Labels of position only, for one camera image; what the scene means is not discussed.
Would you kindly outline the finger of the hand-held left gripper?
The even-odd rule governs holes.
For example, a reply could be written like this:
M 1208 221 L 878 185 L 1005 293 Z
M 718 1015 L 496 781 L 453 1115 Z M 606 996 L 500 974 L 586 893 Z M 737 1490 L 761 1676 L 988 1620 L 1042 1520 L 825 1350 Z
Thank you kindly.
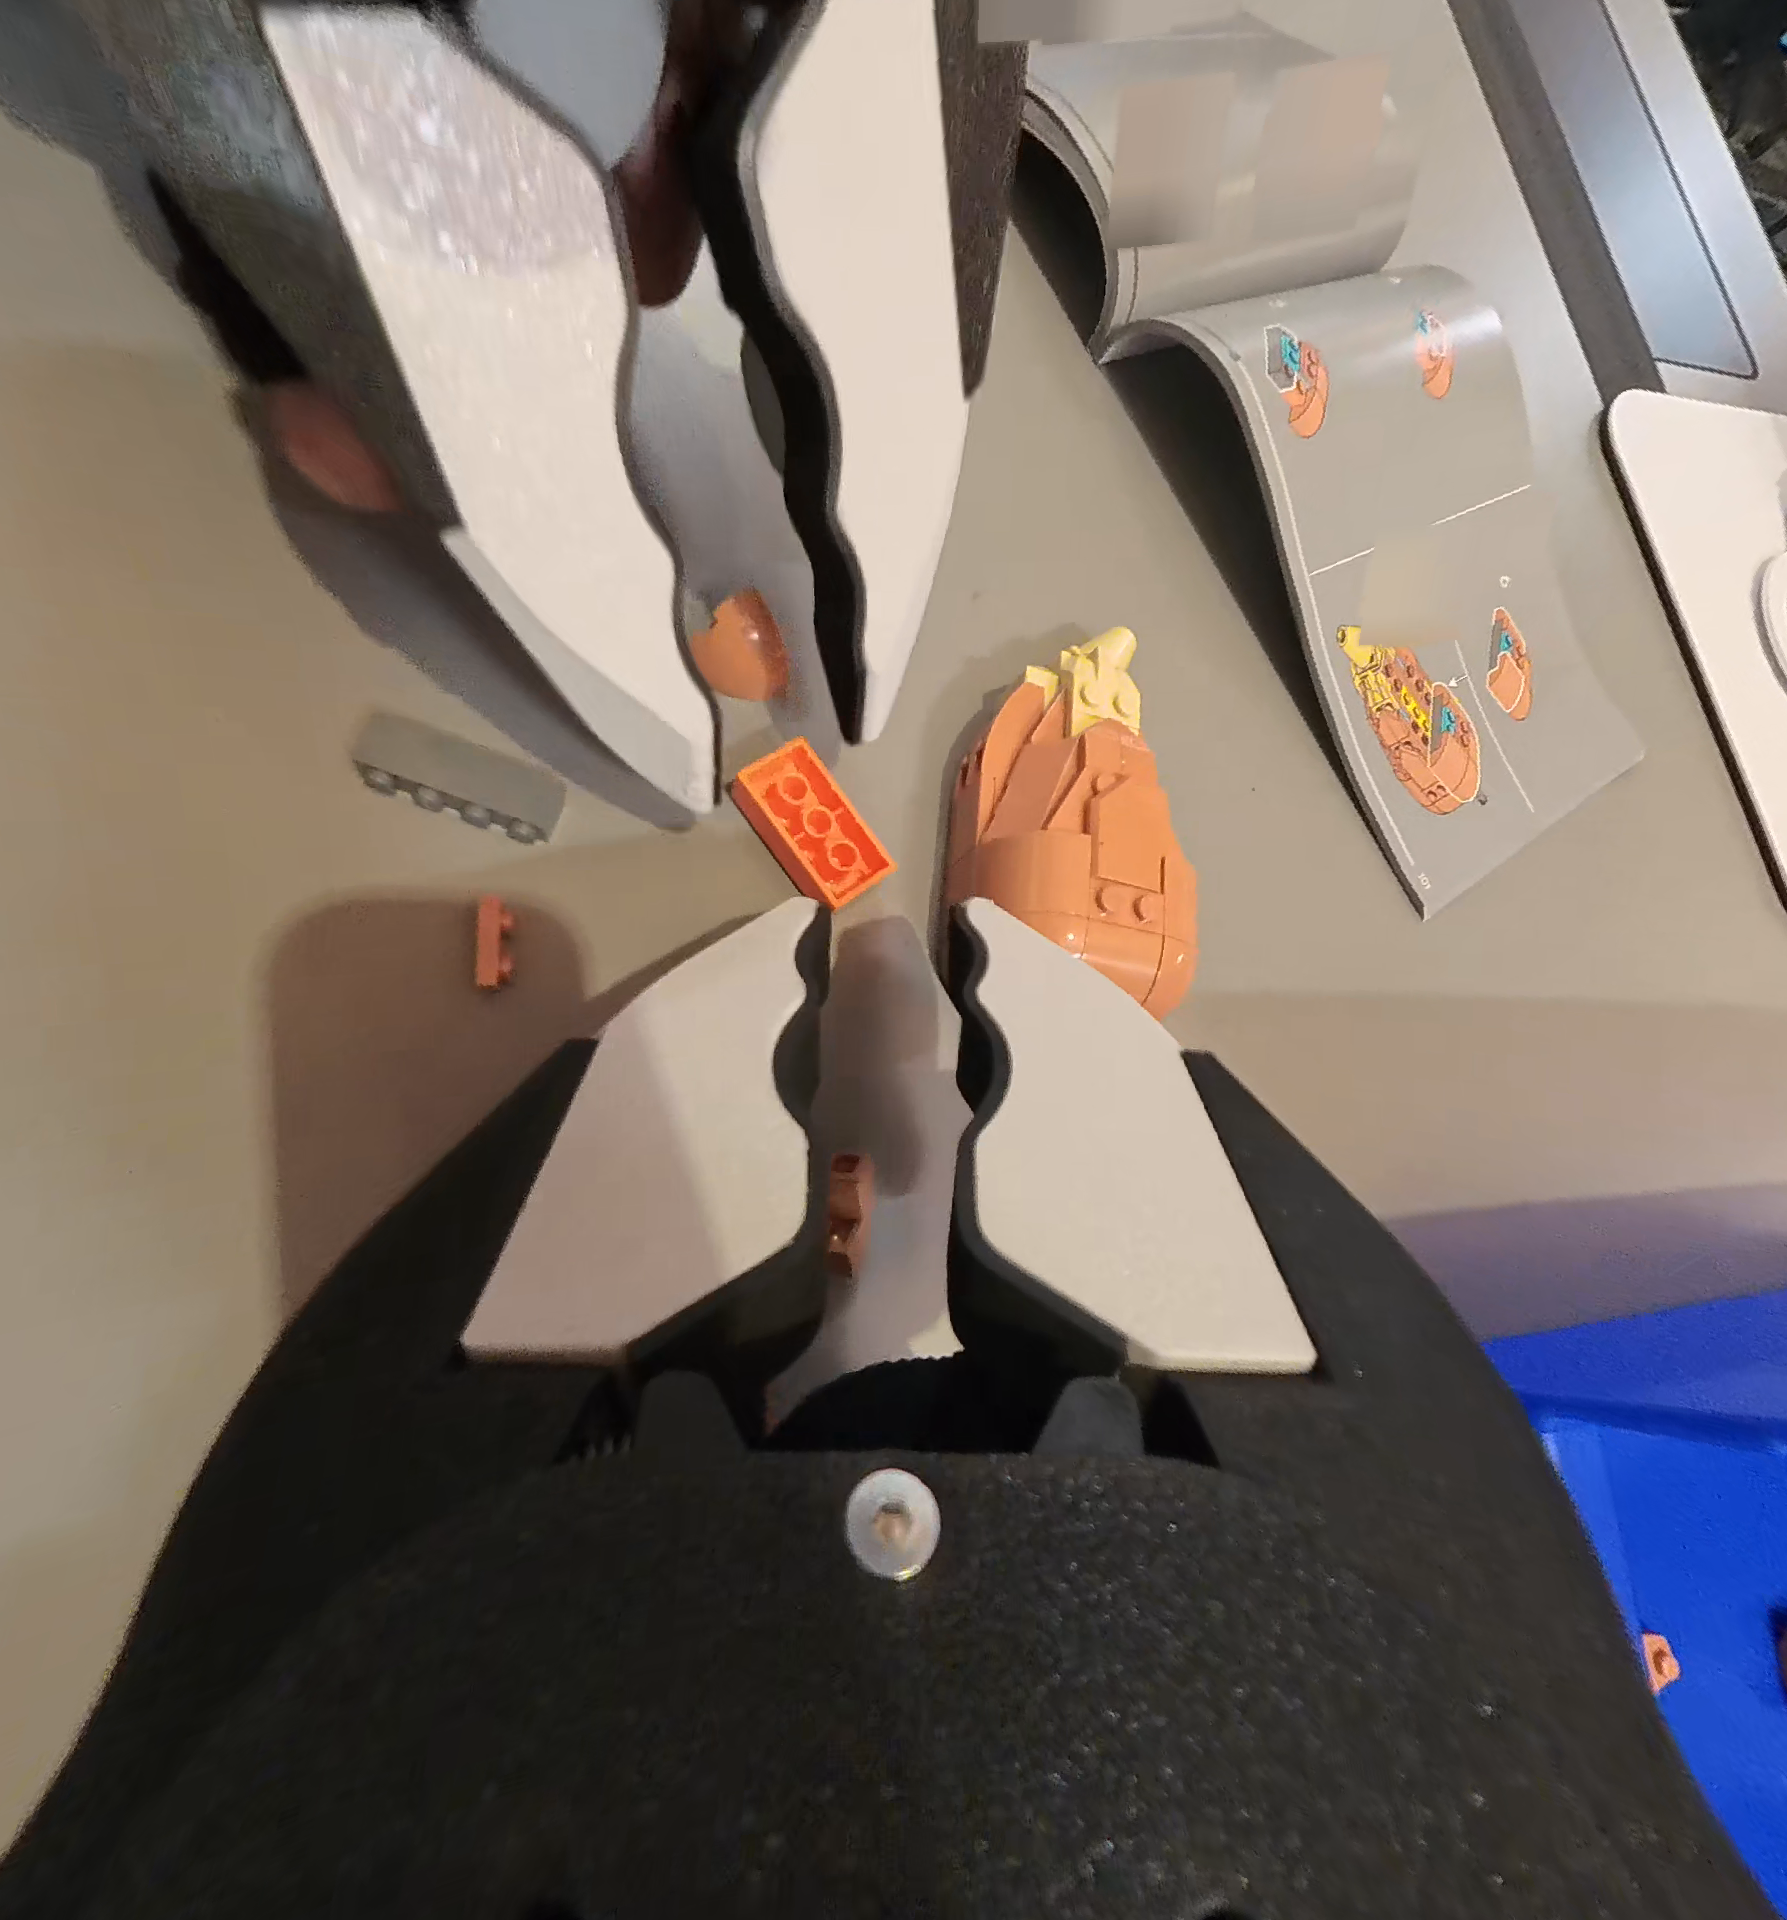
M 935 7 L 764 10 L 696 128 L 691 190 L 781 405 L 835 717 L 869 744 L 906 683 L 970 416 Z
M 452 497 L 441 540 L 554 695 L 683 818 L 718 722 L 627 449 L 638 296 L 571 129 L 411 5 L 259 29 Z

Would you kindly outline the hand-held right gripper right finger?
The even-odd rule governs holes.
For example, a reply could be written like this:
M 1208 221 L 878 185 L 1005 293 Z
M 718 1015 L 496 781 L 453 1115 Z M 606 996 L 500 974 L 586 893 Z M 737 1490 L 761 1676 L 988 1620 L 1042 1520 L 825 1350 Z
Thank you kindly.
M 1312 1337 L 1187 1057 L 1004 911 L 953 911 L 946 1290 L 960 1344 L 1025 1370 L 1311 1371 Z

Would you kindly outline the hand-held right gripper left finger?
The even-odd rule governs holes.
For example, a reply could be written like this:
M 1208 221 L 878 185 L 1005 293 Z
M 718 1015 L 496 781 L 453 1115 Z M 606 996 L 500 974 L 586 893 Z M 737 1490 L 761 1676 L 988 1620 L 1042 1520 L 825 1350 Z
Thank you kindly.
M 831 916 L 789 899 L 599 1032 L 463 1328 L 475 1360 L 624 1364 L 701 1332 L 789 1357 L 825 1304 L 813 1154 Z

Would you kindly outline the brown quarter-round brick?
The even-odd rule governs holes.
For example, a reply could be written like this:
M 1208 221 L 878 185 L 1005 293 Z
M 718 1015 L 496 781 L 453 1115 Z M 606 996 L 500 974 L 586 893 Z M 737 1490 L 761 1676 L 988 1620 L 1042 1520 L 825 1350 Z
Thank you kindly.
M 777 619 L 759 589 L 724 597 L 686 636 L 686 652 L 705 684 L 730 701 L 776 701 L 789 684 L 789 659 Z

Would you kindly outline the orange eight-stud brick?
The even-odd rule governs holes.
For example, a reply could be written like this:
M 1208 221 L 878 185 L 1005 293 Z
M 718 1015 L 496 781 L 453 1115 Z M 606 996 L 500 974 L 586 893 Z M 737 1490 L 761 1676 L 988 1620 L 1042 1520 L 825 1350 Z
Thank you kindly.
M 748 760 L 728 794 L 792 885 L 829 911 L 895 870 L 895 858 L 805 737 Z

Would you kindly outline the blue plastic bin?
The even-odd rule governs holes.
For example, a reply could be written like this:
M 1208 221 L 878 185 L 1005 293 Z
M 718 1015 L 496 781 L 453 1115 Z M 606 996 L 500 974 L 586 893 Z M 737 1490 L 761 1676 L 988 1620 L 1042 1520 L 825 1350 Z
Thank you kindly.
M 1566 1482 L 1705 1801 L 1787 1914 L 1787 1288 L 1485 1350 Z

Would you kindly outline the person's left hand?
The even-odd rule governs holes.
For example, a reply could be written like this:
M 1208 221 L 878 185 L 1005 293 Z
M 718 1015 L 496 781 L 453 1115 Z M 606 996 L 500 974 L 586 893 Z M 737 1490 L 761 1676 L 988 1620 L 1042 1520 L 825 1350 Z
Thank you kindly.
M 402 507 L 388 462 L 319 382 L 270 382 L 259 389 L 259 406 L 275 451 L 332 506 L 367 514 Z

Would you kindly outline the brown brick-built model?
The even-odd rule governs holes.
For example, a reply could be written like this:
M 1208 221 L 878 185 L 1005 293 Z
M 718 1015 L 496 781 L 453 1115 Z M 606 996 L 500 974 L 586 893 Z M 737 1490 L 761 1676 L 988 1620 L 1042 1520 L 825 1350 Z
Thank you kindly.
M 1029 665 L 960 760 L 939 912 L 986 899 L 1167 1019 L 1198 960 L 1178 842 L 1120 625 Z

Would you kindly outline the grey four-stud brick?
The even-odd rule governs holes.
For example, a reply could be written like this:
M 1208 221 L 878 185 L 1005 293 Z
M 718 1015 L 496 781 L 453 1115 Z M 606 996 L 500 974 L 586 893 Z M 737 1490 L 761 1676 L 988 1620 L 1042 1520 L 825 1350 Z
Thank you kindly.
M 376 792 L 506 832 L 521 843 L 546 842 L 561 820 L 567 787 L 549 771 L 415 717 L 370 713 L 351 760 Z

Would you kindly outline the grey instruction booklet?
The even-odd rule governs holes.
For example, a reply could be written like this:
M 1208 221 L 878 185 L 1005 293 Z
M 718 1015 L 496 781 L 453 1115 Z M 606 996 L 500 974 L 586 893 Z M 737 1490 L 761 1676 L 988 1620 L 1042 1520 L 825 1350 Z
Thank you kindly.
M 1521 362 L 1428 237 L 1447 5 L 1023 5 L 1023 125 L 1084 199 L 1100 365 L 1209 370 L 1345 782 L 1420 917 L 1636 766 L 1552 550 Z

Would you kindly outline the white tray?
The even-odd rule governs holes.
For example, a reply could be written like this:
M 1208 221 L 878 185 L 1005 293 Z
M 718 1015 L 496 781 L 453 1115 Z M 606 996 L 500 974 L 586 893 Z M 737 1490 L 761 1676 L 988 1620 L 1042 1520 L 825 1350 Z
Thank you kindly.
M 1787 544 L 1787 414 L 1625 392 L 1607 458 L 1787 899 L 1787 687 L 1760 636 L 1760 568 Z

